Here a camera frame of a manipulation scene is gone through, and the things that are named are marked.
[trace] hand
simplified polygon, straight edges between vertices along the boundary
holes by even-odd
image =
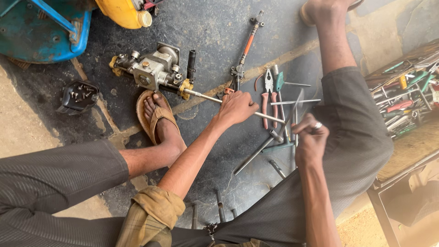
[[[217,117],[221,123],[230,127],[244,122],[259,109],[259,105],[252,101],[248,92],[236,91],[223,96],[223,103]]]
[[[293,123],[291,125],[291,131],[294,134],[299,134],[300,137],[295,155],[296,165],[299,169],[307,165],[322,165],[329,129],[322,125],[315,130],[314,127],[317,123],[314,116],[308,113],[299,124]]]

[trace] green-handled tool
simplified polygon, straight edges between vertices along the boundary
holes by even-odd
[[[414,129],[417,129],[417,125],[416,124],[409,125],[409,126],[403,128],[402,130],[395,132],[394,135],[392,136],[392,138],[401,137],[403,134],[405,134],[405,133],[407,133],[409,131],[412,131]]]

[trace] sandal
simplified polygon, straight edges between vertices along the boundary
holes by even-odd
[[[157,121],[159,119],[161,119],[162,117],[171,121],[177,127],[178,132],[180,132],[180,129],[178,128],[177,123],[175,122],[174,115],[172,114],[171,106],[169,105],[165,96],[159,91],[157,91],[156,93],[163,97],[163,100],[166,102],[166,105],[169,107],[169,111],[156,104],[154,113],[152,114],[151,124],[149,124],[145,118],[144,100],[148,96],[152,98],[154,91],[153,90],[146,90],[145,92],[143,92],[140,95],[139,99],[137,100],[137,104],[136,104],[136,112],[137,112],[137,117],[139,118],[140,124],[142,125],[143,129],[145,130],[146,134],[148,134],[149,138],[152,141],[152,144],[154,144],[154,145],[160,144],[160,140],[156,141],[156,139],[155,139],[155,126],[157,125]]]
[[[352,4],[351,6],[349,6],[348,12],[358,8],[358,6],[360,6],[363,2],[364,2],[364,0],[359,0],[356,3]],[[302,7],[300,8],[300,18],[302,19],[303,23],[305,23],[305,25],[307,25],[309,27],[313,27],[316,25],[316,23],[313,21],[311,16],[305,11],[305,5],[307,3],[308,2],[304,3],[302,5]]]

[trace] tools in box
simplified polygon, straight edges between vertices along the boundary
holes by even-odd
[[[434,117],[439,107],[439,54],[399,62],[382,74],[396,74],[394,82],[372,89],[389,136],[399,138]]]

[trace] pliers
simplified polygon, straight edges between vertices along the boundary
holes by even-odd
[[[271,74],[270,69],[267,69],[267,72],[265,72],[265,90],[266,93],[262,94],[262,113],[267,114],[267,103],[268,103],[268,94],[271,92],[271,101],[274,103],[276,102],[277,93],[273,92],[273,75]],[[277,105],[273,106],[273,115],[277,118]],[[264,118],[264,128],[268,129],[268,123],[267,119]],[[273,127],[277,127],[277,122],[273,122]]]

